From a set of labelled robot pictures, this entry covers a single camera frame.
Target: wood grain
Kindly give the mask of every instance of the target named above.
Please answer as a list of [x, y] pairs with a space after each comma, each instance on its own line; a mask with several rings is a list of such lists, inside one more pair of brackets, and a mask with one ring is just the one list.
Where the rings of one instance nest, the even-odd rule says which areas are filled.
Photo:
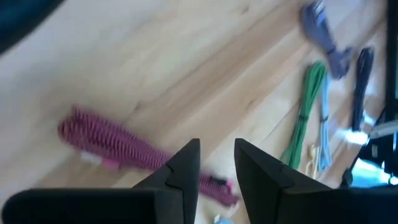
[[[302, 34], [299, 10], [310, 0], [67, 1], [0, 56], [0, 204], [29, 187], [131, 187], [148, 171], [107, 170], [83, 162], [57, 137], [72, 105], [120, 123], [176, 153], [201, 139], [203, 168], [236, 179], [235, 138], [279, 158], [300, 108], [305, 69], [323, 54]], [[364, 108], [384, 107], [386, 3], [325, 0], [338, 46], [376, 48]], [[355, 63], [332, 81], [329, 138], [333, 166], [318, 180], [340, 183], [359, 146], [346, 142]], [[308, 121], [317, 144], [320, 102]], [[223, 208], [200, 197], [197, 223], [213, 216], [249, 223], [244, 205]]]

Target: bundled cable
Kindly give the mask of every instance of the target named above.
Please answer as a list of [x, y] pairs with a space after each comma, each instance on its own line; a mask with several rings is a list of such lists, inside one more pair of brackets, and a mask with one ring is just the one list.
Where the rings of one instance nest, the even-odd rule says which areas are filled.
[[315, 62], [305, 75], [301, 108], [294, 127], [292, 140], [283, 153], [281, 161], [291, 168], [297, 169], [300, 165], [303, 140], [307, 129], [308, 117], [322, 81], [326, 75], [326, 67], [322, 62]]
[[353, 131], [359, 131], [363, 118], [363, 100], [374, 60], [374, 49], [362, 49], [356, 64], [356, 86], [354, 91]]
[[[78, 108], [74, 108], [71, 115], [59, 124], [58, 134], [75, 148], [118, 161], [122, 166], [155, 171], [171, 158], [171, 155], [155, 149], [117, 124]], [[232, 206], [239, 200], [232, 194], [227, 181], [208, 174], [200, 175], [199, 190], [226, 206]]]
[[321, 108], [321, 127], [320, 127], [320, 146], [318, 154], [318, 171], [323, 172], [331, 166], [331, 154], [329, 150], [329, 132], [328, 132], [328, 89], [329, 76], [326, 74], [322, 86], [322, 108]]
[[340, 79], [345, 76], [349, 70], [352, 48], [342, 52], [337, 49], [329, 31], [323, 1], [315, 1], [302, 8], [302, 25], [307, 38], [315, 42], [327, 55], [332, 77]]
[[307, 166], [305, 167], [305, 175], [315, 179], [317, 178], [317, 173], [318, 173], [319, 147], [316, 147], [315, 145], [312, 144], [308, 149], [308, 155], [310, 161], [307, 163]]

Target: green cable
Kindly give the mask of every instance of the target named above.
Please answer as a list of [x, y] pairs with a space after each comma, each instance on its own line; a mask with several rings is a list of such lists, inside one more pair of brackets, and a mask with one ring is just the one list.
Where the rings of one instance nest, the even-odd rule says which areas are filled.
[[315, 62], [305, 75], [301, 108], [294, 127], [292, 141], [280, 158], [283, 163], [293, 169], [299, 168], [308, 117], [310, 116], [313, 102], [317, 97], [323, 79], [326, 77], [326, 73], [325, 64], [323, 62]]

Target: pink coiled cable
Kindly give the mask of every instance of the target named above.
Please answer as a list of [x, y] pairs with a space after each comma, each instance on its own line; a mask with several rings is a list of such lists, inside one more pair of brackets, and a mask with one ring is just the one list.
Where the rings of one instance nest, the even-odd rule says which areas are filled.
[[[58, 134], [75, 148], [118, 161], [122, 166], [155, 171], [171, 158], [114, 122], [79, 108], [73, 108], [59, 124]], [[239, 200], [227, 184], [215, 182], [208, 174], [200, 175], [199, 190], [225, 206], [235, 205]]]

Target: black plastic part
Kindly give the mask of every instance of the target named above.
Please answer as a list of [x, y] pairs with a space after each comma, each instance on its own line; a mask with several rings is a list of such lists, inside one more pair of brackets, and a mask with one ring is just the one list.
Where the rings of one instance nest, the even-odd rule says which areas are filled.
[[0, 55], [34, 30], [63, 0], [0, 1]]
[[[386, 121], [398, 119], [398, 1], [388, 0], [387, 6], [387, 62], [386, 62]], [[385, 172], [398, 175], [398, 161], [393, 158], [394, 137], [383, 137], [381, 149], [387, 154]]]
[[132, 189], [32, 189], [12, 196], [3, 223], [194, 223], [200, 143], [191, 140]]
[[389, 223], [398, 189], [331, 189], [243, 139], [235, 143], [239, 186], [252, 224]]

